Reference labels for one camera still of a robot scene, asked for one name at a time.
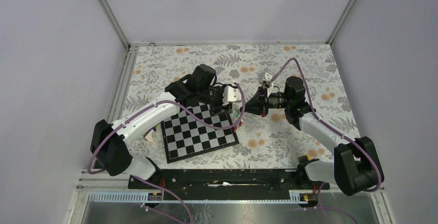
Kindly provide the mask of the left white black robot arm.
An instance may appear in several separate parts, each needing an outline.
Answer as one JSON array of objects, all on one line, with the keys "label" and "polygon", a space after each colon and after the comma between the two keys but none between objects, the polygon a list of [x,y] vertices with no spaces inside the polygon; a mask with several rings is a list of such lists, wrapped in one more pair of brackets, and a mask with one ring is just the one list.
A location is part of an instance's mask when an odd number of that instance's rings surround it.
[{"label": "left white black robot arm", "polygon": [[233,103],[244,102],[243,91],[237,82],[221,84],[216,77],[212,67],[201,64],[140,110],[113,122],[99,121],[92,136],[91,161],[98,161],[112,177],[133,175],[147,188],[155,188],[160,183],[157,165],[148,155],[135,155],[130,147],[156,125],[164,124],[168,141],[164,151],[169,158],[235,144],[235,129],[242,119],[232,121],[230,113]]}]

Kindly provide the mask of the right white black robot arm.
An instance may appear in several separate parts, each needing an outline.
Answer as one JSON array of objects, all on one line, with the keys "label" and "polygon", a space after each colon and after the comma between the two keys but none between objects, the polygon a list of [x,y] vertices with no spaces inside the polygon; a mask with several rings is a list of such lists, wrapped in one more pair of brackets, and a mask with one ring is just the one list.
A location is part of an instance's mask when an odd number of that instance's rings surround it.
[{"label": "right white black robot arm", "polygon": [[282,108],[289,124],[319,141],[333,155],[332,162],[300,157],[296,168],[298,186],[309,189],[316,182],[335,184],[347,196],[380,188],[384,173],[369,137],[351,139],[318,117],[311,100],[306,99],[305,80],[291,76],[284,90],[274,93],[270,93],[267,86],[268,82],[263,81],[240,112],[265,117],[270,109]]}]

